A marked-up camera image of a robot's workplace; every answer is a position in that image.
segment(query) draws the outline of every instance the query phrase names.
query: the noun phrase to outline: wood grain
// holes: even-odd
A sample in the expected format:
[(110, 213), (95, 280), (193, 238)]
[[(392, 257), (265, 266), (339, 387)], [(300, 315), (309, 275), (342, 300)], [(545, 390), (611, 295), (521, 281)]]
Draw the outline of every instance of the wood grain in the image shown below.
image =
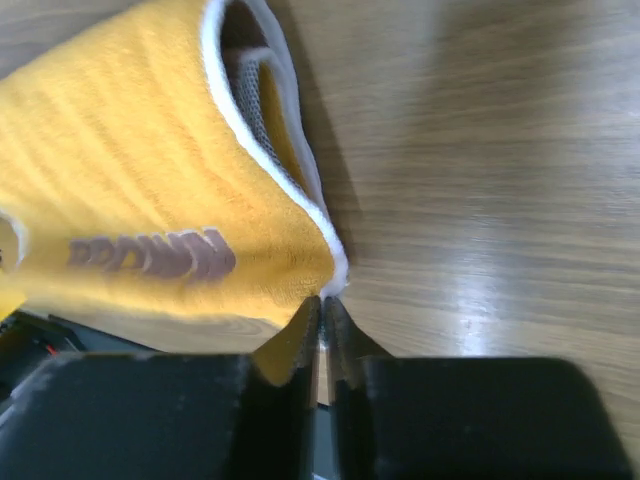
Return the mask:
[[(0, 71), (129, 3), (1, 0)], [(400, 355), (572, 359), (640, 465), (638, 3), (270, 4), (353, 263), (352, 316)], [(273, 334), (91, 321), (171, 350)]]

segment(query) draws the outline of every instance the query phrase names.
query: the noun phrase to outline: towel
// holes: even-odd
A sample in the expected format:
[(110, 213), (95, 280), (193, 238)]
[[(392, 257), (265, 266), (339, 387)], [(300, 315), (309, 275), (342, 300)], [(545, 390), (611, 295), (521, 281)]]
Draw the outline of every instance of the towel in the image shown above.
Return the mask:
[(346, 284), (263, 0), (143, 3), (17, 70), (0, 165), (0, 286), (38, 305), (282, 326)]

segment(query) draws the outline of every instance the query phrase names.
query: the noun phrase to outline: yellow object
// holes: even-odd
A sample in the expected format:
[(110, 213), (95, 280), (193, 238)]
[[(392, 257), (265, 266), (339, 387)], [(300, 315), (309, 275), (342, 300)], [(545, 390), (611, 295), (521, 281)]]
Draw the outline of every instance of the yellow object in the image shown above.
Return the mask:
[(347, 262), (297, 89), (263, 0), (144, 3), (16, 71), (2, 284), (66, 310), (278, 325), (337, 294)]

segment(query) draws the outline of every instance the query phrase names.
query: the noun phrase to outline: yellow cloth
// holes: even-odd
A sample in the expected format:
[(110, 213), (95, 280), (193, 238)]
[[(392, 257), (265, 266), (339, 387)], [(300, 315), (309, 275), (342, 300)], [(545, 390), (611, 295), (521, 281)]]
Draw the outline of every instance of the yellow cloth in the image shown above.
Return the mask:
[[(298, 100), (282, 45), (278, 71), (260, 65), (259, 100), (274, 168), (293, 190), (259, 164), (255, 138), (230, 126), (238, 113), (216, 63), (224, 28), (236, 28), (221, 27), (228, 3), (141, 4), (0, 83), (0, 212), (13, 225), (0, 229), (5, 286), (67, 310), (278, 325), (305, 297), (344, 287), (342, 246), (299, 164), (299, 119), (283, 106)], [(246, 3), (265, 43), (249, 50), (269, 50), (281, 32), (262, 0)], [(293, 100), (279, 97), (278, 76)]]

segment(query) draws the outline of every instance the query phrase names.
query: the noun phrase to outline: towel fold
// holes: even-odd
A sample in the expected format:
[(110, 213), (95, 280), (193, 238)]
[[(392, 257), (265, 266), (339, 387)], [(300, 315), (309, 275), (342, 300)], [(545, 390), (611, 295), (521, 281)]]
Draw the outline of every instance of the towel fold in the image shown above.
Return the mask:
[(263, 0), (161, 0), (0, 82), (0, 277), (86, 312), (284, 325), (347, 260)]

